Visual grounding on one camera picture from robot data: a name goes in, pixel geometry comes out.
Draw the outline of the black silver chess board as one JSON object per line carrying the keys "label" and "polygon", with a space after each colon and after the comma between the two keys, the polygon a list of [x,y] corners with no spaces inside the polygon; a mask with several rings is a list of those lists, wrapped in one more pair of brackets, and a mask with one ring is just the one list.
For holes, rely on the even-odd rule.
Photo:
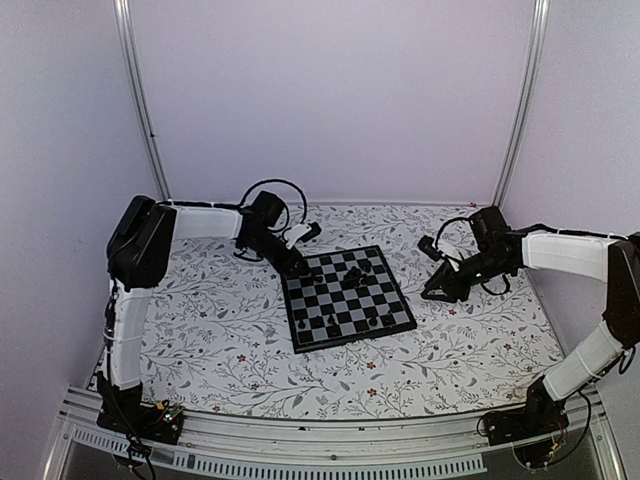
{"label": "black silver chess board", "polygon": [[[307,258],[310,274],[281,278],[293,351],[309,353],[345,345],[363,339],[373,339],[417,328],[416,319],[394,275],[377,245],[349,250],[316,254]],[[341,280],[359,260],[368,259],[372,271],[368,284],[355,289],[343,289]],[[384,326],[381,317],[387,312],[394,316],[395,324]],[[375,327],[367,324],[367,314],[376,313]],[[329,338],[327,319],[333,315],[340,326],[341,335]],[[322,316],[324,327],[313,329],[310,320]],[[299,330],[297,323],[304,321],[306,328]]]}

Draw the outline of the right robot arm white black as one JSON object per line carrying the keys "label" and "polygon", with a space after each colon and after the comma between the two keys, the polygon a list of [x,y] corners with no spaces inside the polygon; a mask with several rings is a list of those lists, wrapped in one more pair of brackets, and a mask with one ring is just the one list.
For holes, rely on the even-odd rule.
{"label": "right robot arm white black", "polygon": [[639,235],[552,228],[516,229],[490,206],[466,218],[477,253],[463,256],[442,235],[423,236],[419,249],[439,262],[421,293],[430,301],[464,302],[471,289],[522,270],[535,281],[565,357],[527,389],[523,407],[491,413],[491,433],[537,436],[564,423],[566,400],[602,378],[639,342]]}

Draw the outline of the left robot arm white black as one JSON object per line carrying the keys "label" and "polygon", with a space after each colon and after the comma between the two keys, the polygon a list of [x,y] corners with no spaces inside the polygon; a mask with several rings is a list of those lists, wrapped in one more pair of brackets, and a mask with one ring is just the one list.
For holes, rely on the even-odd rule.
{"label": "left robot arm white black", "polygon": [[141,390],[143,327],[152,293],[164,279],[171,249],[180,240],[220,238],[255,252],[281,275],[307,270],[296,248],[321,233],[302,220],[278,235],[274,226],[285,204],[262,192],[249,206],[212,202],[156,201],[134,197],[106,250],[110,297],[105,311],[105,364],[101,380],[118,392]]}

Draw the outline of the floral patterned table mat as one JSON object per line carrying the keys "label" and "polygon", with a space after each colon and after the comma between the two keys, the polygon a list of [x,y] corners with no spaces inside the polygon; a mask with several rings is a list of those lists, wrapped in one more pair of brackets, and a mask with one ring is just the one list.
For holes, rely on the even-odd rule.
{"label": "floral patterned table mat", "polygon": [[310,274],[283,279],[226,238],[173,237],[148,290],[120,290],[106,374],[145,400],[278,419],[385,419],[517,404],[562,358],[525,276],[424,300],[440,233],[476,250],[468,207],[314,206]]}

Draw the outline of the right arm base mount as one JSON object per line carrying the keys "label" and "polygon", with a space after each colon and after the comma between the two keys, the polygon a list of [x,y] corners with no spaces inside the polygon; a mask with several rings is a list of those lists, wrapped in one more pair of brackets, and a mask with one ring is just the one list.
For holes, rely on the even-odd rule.
{"label": "right arm base mount", "polygon": [[552,409],[550,414],[534,415],[525,407],[486,412],[480,418],[482,433],[491,446],[560,432],[569,426],[566,412]]}

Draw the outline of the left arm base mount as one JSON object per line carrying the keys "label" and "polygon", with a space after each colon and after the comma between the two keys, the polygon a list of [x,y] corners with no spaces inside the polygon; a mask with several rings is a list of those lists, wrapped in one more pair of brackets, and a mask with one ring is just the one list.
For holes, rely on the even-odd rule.
{"label": "left arm base mount", "polygon": [[139,439],[177,445],[184,424],[184,408],[168,400],[155,405],[116,405],[103,401],[97,425]]}

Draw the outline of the right aluminium frame post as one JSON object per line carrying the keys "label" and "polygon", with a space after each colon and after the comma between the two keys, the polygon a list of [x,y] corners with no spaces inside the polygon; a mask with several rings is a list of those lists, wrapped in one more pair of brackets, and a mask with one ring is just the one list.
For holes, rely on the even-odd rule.
{"label": "right aluminium frame post", "polygon": [[549,0],[536,0],[533,2],[533,16],[524,62],[523,78],[504,160],[492,197],[492,205],[499,208],[505,205],[526,129],[544,50],[549,8]]}

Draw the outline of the aluminium frame post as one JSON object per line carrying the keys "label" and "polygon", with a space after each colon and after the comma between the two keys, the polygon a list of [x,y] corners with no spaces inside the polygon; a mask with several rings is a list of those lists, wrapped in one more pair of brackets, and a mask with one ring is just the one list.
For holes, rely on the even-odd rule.
{"label": "aluminium frame post", "polygon": [[131,5],[127,0],[115,0],[113,2],[113,6],[116,29],[125,65],[125,72],[130,86],[134,110],[141,130],[152,179],[154,181],[158,197],[161,200],[169,200],[171,198],[169,182],[161,160],[157,144],[157,136],[152,124],[143,85],[142,72],[135,42]]}
{"label": "aluminium frame post", "polygon": [[533,16],[524,62],[523,78],[504,160],[492,197],[492,205],[499,208],[505,205],[526,129],[544,50],[549,8],[549,0],[536,0],[533,2]]}

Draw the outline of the front aluminium rail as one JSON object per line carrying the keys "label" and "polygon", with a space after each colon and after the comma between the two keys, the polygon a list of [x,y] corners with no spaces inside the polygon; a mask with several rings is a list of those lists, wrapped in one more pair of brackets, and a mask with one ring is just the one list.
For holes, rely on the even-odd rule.
{"label": "front aluminium rail", "polygon": [[626,479],[594,390],[567,402],[567,430],[491,444],[480,412],[357,421],[278,420],[188,411],[178,442],[149,444],[97,424],[100,397],[70,388],[42,479]]}

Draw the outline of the left aluminium frame post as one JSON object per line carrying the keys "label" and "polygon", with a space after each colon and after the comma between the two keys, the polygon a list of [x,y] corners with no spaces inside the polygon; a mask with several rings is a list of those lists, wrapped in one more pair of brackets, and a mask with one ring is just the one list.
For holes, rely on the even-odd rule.
{"label": "left aluminium frame post", "polygon": [[125,65],[125,72],[130,86],[134,110],[141,130],[152,179],[154,181],[158,197],[161,200],[169,200],[171,198],[169,182],[161,160],[157,144],[157,136],[152,124],[143,85],[142,72],[135,42],[131,5],[127,0],[115,0],[113,2],[113,6],[116,29]]}

